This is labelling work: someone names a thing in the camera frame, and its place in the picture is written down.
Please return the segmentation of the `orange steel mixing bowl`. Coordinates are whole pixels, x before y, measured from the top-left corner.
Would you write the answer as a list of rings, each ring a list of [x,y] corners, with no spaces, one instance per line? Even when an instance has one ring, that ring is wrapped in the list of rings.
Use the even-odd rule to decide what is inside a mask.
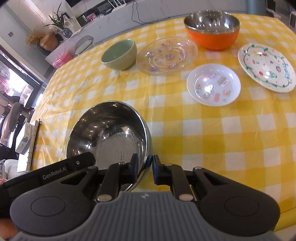
[[[184,18],[191,39],[210,51],[222,51],[232,46],[238,38],[240,21],[224,11],[198,11]]]

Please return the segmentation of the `white box with label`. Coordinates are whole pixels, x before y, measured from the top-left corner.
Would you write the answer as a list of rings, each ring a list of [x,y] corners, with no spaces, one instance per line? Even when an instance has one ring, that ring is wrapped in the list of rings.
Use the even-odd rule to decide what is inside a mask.
[[[33,125],[26,122],[16,137],[16,152],[19,154],[25,154],[29,149],[30,140],[32,137]]]

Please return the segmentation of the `yellow checkered tablecloth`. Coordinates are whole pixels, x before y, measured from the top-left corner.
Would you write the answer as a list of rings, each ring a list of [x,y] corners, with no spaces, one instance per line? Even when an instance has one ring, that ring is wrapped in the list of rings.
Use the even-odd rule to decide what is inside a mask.
[[[119,100],[145,119],[154,153],[163,163],[185,170],[202,166],[263,191],[280,206],[276,229],[294,225],[295,92],[276,93],[260,86],[243,71],[237,52],[248,43],[265,44],[295,64],[295,33],[277,19],[243,14],[237,18],[240,33],[230,49],[210,52],[200,48],[191,65],[172,75],[149,76],[137,66],[114,71],[100,59],[120,40],[133,39],[141,50],[159,38],[185,37],[181,18],[110,39],[59,68],[33,116],[42,123],[31,168],[64,159],[69,133],[81,115],[100,102]],[[187,77],[208,63],[227,66],[238,75],[241,92],[236,101],[212,108],[191,97]]]

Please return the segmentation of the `blue vase with plant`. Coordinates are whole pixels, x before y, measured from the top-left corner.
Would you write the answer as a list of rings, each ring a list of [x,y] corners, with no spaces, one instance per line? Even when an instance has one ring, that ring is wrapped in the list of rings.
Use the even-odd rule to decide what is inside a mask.
[[[65,38],[70,39],[70,37],[73,35],[73,32],[65,26],[65,20],[64,20],[64,15],[62,13],[59,13],[61,4],[59,4],[58,9],[56,12],[52,11],[52,14],[49,15],[49,18],[51,20],[50,24],[45,25],[47,26],[55,26],[59,28],[62,31],[62,34]]]

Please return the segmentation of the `pink box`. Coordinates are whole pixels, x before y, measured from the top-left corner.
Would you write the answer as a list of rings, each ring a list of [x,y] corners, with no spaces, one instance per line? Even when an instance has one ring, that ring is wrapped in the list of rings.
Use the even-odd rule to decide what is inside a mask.
[[[56,55],[56,60],[53,62],[53,67],[55,68],[60,68],[67,62],[72,60],[72,56],[70,55],[69,52],[64,52],[62,54],[57,54]]]

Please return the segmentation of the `green ceramic bowl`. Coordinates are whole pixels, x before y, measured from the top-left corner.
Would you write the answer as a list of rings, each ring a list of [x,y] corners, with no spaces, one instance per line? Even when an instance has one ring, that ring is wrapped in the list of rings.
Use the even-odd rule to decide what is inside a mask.
[[[101,56],[101,63],[112,70],[123,71],[130,68],[137,58],[134,40],[124,39],[110,46]]]

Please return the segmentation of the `small white sticker plate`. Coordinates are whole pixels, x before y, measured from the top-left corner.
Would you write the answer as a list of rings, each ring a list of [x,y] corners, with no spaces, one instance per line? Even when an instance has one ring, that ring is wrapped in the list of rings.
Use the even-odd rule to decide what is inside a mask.
[[[241,82],[237,74],[226,66],[204,64],[188,75],[187,90],[198,103],[221,107],[238,98]]]

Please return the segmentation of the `brown vase dried flowers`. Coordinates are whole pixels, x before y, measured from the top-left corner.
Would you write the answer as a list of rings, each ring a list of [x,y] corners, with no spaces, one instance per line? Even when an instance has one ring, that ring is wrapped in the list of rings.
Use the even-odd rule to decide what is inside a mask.
[[[39,32],[30,32],[26,37],[25,43],[30,46],[39,45],[47,51],[54,51],[58,47],[58,40],[54,33],[48,32],[41,34]]]

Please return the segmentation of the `clear glass patterned plate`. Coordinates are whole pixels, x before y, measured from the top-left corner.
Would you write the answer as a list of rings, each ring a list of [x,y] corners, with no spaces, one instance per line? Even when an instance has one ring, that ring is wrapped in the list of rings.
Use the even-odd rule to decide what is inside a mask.
[[[192,40],[165,37],[145,46],[137,55],[136,65],[147,75],[169,75],[188,66],[197,54],[197,45]]]

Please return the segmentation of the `white painted fruit plate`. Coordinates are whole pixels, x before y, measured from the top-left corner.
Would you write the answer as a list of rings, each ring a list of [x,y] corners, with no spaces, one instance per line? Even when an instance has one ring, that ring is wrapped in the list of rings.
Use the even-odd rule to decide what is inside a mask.
[[[278,93],[294,90],[294,68],[276,49],[264,44],[249,43],[239,49],[237,58],[247,75],[261,86]]]

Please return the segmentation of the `stainless steel bowl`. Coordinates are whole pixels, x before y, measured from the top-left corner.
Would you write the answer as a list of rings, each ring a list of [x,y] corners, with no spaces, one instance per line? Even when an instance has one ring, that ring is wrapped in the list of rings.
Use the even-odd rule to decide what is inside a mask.
[[[129,104],[103,102],[86,111],[69,135],[66,157],[86,152],[93,154],[100,170],[115,163],[127,163],[137,154],[137,181],[121,187],[123,191],[132,191],[144,180],[151,166],[151,133],[144,118]]]

